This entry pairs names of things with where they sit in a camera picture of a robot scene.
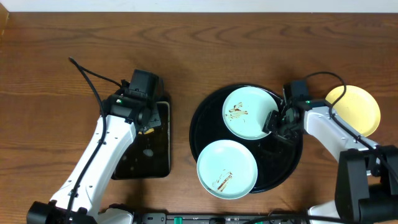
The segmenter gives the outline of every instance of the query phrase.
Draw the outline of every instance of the black cable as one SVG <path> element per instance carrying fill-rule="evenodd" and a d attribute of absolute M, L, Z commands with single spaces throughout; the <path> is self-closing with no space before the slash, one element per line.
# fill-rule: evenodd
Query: black cable
<path fill-rule="evenodd" d="M 271 221 L 271 220 L 316 220 L 316 221 L 334 222 L 334 223 L 343 223 L 343 224 L 359 224 L 360 223 L 360 222 L 351 221 L 351 220 L 343 220 L 340 218 L 297 214 L 297 215 L 273 215 L 273 216 L 255 218 L 253 220 L 244 222 L 243 224 L 256 224 L 259 222 L 266 222 L 266 221 Z"/>
<path fill-rule="evenodd" d="M 331 106 L 329 107 L 329 115 L 330 118 L 339 126 L 341 127 L 344 131 L 346 131 L 349 135 L 351 135 L 352 137 L 355 138 L 355 140 L 357 142 L 360 142 L 362 145 L 364 145 L 365 147 L 367 147 L 371 152 L 373 152 L 373 154 L 380 160 L 380 163 L 382 165 L 384 165 L 384 167 L 386 167 L 386 169 L 392 174 L 393 178 L 395 178 L 396 182 L 398 183 L 398 175 L 395 172 L 395 170 L 390 166 L 390 164 L 388 164 L 388 162 L 380 155 L 379 151 L 375 148 L 373 148 L 372 146 L 370 146 L 367 142 L 363 141 L 361 139 L 361 135 L 355 135 L 351 130 L 349 130 L 346 126 L 344 126 L 343 124 L 341 124 L 337 118 L 335 117 L 336 114 L 334 114 L 332 112 L 333 107 L 336 105 L 336 103 L 342 99 L 342 97 L 346 94 L 347 91 L 347 85 L 345 83 L 345 81 L 338 76 L 337 74 L 333 73 L 333 72 L 315 72 L 313 74 L 309 74 L 305 77 L 305 79 L 310 78 L 314 75 L 320 75 L 320 74 L 326 74 L 326 75 L 332 75 L 336 78 L 338 78 L 341 82 L 341 84 L 343 84 L 344 86 L 344 90 L 342 92 L 342 94 L 331 104 Z"/>
<path fill-rule="evenodd" d="M 120 83 L 118 83 L 117 81 L 115 81 L 115 80 L 112 80 L 112 79 L 110 79 L 110 78 L 106 78 L 106 77 L 104 77 L 104 76 L 102 76 L 102 75 L 98 75 L 97 73 L 92 72 L 92 71 L 88 70 L 88 69 L 85 68 L 85 67 L 80 66 L 80 68 L 81 68 L 83 71 L 86 71 L 86 72 L 88 72 L 88 73 L 94 75 L 95 77 L 102 78 L 103 80 L 106 80 L 106 81 L 109 81 L 109 82 L 111 82 L 111 83 L 114 83 L 114 84 L 117 85 L 118 87 L 122 88 L 122 85 L 121 85 Z"/>
<path fill-rule="evenodd" d="M 97 102 L 99 104 L 99 108 L 100 108 L 100 111 L 101 111 L 101 117 L 102 117 L 102 121 L 103 121 L 103 129 L 102 129 L 102 135 L 101 135 L 101 138 L 98 141 L 97 147 L 94 149 L 91 157 L 88 159 L 88 161 L 87 161 L 86 165 L 84 166 L 84 168 L 81 170 L 81 173 L 80 173 L 79 177 L 76 180 L 75 186 L 73 187 L 73 189 L 71 191 L 69 202 L 68 202 L 67 212 L 65 214 L 65 224 L 69 223 L 70 212 L 72 210 L 73 200 L 76 197 L 76 193 L 77 193 L 77 190 L 78 190 L 78 188 L 80 186 L 80 182 L 81 182 L 82 178 L 84 177 L 84 175 L 85 175 L 88 167 L 90 166 L 91 162 L 93 161 L 95 155 L 100 150 L 100 147 L 102 146 L 102 143 L 104 142 L 105 135 L 106 135 L 106 118 L 105 118 L 105 112 L 104 112 L 104 108 L 103 108 L 103 105 L 102 105 L 102 102 L 101 102 L 101 98 L 100 98 L 98 92 L 95 90 L 94 85 L 92 84 L 92 82 L 90 81 L 90 79 L 88 78 L 86 73 L 84 72 L 83 67 L 81 67 L 79 64 L 77 64 L 77 62 L 71 57 L 69 57 L 69 61 L 71 61 L 71 63 L 76 66 L 76 68 L 79 70 L 79 72 L 83 75 L 83 77 L 87 81 L 87 84 L 90 86 L 91 90 L 93 90 L 93 93 L 95 95 L 95 98 L 97 99 Z"/>

